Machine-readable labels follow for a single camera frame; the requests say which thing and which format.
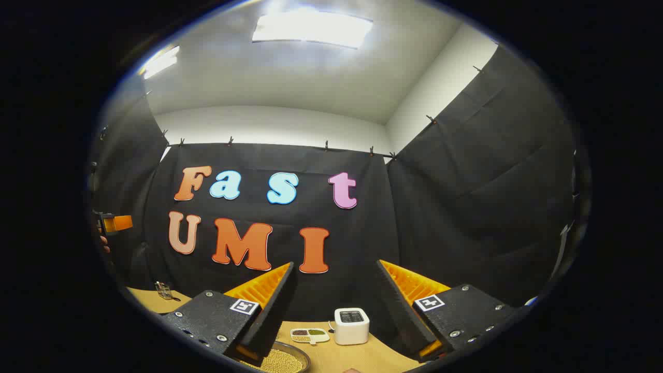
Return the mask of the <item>large soybean pile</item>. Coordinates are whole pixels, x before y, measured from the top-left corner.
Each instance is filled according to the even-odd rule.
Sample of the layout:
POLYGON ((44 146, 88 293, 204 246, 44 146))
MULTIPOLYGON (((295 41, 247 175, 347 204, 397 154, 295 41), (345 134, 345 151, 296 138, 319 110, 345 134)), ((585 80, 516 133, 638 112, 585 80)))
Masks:
POLYGON ((304 367, 294 355, 283 350, 272 349, 263 359, 260 370, 266 373, 299 373, 304 367))

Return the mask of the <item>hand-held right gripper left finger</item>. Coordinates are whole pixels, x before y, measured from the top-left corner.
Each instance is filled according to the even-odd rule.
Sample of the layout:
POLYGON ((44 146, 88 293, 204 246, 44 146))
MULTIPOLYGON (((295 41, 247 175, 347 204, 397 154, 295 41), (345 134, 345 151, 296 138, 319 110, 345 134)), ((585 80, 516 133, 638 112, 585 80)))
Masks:
POLYGON ((224 293, 205 290, 164 314, 163 323, 215 355, 262 363, 294 297, 293 270, 289 262, 224 293))

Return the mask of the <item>stainless steel pot black handle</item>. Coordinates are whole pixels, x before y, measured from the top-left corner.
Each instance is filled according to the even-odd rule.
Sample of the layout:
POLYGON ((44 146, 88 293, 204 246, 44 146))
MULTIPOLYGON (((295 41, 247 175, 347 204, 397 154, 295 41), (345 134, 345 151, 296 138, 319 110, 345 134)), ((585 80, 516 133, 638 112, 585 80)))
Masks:
MULTIPOLYGON (((303 369, 299 373, 305 373, 308 370, 308 368, 310 368, 311 366, 310 357, 303 350, 294 347, 293 345, 276 341, 272 345, 271 349, 283 350, 285 352, 288 352, 289 354, 294 355, 299 361, 301 361, 301 363, 304 364, 303 369)), ((251 368, 262 371, 259 369, 259 367, 261 366, 263 359, 265 357, 258 358, 255 353, 251 352, 250 350, 242 346, 236 347, 235 350, 237 352, 237 357, 235 358, 237 361, 247 366, 250 366, 251 368)))

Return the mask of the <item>large rectangular ceiling light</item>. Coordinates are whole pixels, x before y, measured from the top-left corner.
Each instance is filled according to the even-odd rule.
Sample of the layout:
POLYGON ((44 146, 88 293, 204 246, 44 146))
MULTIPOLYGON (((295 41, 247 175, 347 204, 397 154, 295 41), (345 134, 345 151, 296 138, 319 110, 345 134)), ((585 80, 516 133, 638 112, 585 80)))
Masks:
POLYGON ((358 49, 372 28, 369 19, 300 8, 261 16, 252 42, 303 41, 358 49))

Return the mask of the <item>white toaster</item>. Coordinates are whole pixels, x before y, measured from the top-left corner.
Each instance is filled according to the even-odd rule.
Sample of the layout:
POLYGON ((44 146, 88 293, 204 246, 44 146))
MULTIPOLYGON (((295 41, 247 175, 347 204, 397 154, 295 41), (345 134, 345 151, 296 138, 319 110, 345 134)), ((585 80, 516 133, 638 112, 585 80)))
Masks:
POLYGON ((362 345, 369 340, 370 319, 361 308, 334 311, 334 341, 337 345, 362 345))

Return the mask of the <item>white divided dish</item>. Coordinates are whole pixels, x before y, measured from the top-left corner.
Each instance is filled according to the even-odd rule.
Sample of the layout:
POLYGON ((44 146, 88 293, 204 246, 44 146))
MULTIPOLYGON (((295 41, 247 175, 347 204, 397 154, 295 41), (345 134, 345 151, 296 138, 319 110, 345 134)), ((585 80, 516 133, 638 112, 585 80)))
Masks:
MULTIPOLYGON (((321 328, 294 328, 294 329, 307 329, 307 330, 309 330, 309 329, 321 329, 321 328)), ((308 337, 311 338, 312 342, 310 342, 310 343, 306 343, 306 344, 310 344, 310 345, 315 346, 315 345, 317 345, 317 344, 320 343, 320 342, 327 342, 327 341, 329 341, 329 340, 330 340, 329 333, 327 333, 327 331, 325 331, 325 332, 326 332, 326 335, 315 335, 315 336, 308 335, 308 337)))

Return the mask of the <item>small rectangular ceiling light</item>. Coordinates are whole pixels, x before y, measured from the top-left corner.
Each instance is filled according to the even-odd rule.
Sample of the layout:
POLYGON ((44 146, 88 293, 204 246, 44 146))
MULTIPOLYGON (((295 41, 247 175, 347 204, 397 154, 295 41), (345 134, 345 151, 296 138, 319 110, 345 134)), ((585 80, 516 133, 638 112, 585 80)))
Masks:
POLYGON ((145 79, 150 79, 161 71, 175 65, 178 61, 180 46, 164 49, 148 59, 139 70, 139 74, 145 79))

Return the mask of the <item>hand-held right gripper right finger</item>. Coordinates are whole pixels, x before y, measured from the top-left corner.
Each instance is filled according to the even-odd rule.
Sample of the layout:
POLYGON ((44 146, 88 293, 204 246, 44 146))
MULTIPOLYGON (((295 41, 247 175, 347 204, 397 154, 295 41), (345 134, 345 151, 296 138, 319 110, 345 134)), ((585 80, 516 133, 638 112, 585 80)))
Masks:
POLYGON ((386 260, 377 260, 381 299, 408 358, 427 363, 478 344, 518 308, 476 286, 447 286, 386 260))

